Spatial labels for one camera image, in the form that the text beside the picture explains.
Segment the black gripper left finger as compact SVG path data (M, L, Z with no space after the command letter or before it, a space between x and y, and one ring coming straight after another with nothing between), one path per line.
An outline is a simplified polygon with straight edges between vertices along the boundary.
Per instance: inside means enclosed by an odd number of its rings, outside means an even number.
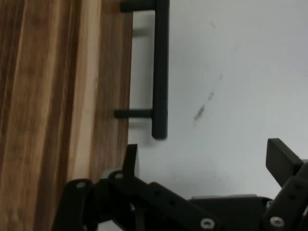
M221 221L158 183L135 175L138 147L129 144L123 166L105 179L68 182L53 221L54 231L96 231L114 221L126 231L219 231Z

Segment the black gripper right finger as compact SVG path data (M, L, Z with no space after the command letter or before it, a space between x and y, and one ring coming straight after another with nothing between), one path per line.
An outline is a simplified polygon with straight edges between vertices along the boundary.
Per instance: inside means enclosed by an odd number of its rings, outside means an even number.
M264 231L308 229L308 163L280 139L268 139L266 167L281 190L261 219Z

